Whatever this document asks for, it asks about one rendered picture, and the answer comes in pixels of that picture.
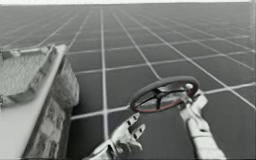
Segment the grey mesh tray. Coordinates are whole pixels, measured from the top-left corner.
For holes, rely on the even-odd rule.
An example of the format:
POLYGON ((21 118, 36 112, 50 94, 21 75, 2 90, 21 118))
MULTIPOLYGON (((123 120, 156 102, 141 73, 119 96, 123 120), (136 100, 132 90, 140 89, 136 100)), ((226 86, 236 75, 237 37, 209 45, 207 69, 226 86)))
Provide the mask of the grey mesh tray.
POLYGON ((0 104, 10 106, 33 99, 56 55, 57 50, 54 45, 2 50, 0 52, 0 104))

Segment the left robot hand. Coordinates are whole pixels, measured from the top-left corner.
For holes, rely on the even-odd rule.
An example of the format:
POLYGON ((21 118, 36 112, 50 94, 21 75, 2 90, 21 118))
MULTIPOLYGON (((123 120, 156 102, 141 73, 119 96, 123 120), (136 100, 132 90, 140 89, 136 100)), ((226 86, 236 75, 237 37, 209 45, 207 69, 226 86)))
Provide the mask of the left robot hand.
POLYGON ((113 131, 111 141, 113 142, 118 155, 131 153, 134 150, 143 150, 142 144, 138 139, 143 135, 146 125, 141 124, 139 127, 130 131, 130 128, 139 120, 139 118, 140 114, 134 113, 113 131))

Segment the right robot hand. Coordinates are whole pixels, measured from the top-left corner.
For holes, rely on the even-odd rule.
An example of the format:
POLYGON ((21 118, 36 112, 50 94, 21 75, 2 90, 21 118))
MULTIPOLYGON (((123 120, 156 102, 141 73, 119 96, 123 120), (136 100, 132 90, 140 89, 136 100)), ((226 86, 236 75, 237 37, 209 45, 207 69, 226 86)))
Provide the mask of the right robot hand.
POLYGON ((203 123, 202 109, 208 103, 203 91, 192 83, 185 84, 185 97, 179 106, 182 119, 188 121, 194 119, 197 124, 203 123))

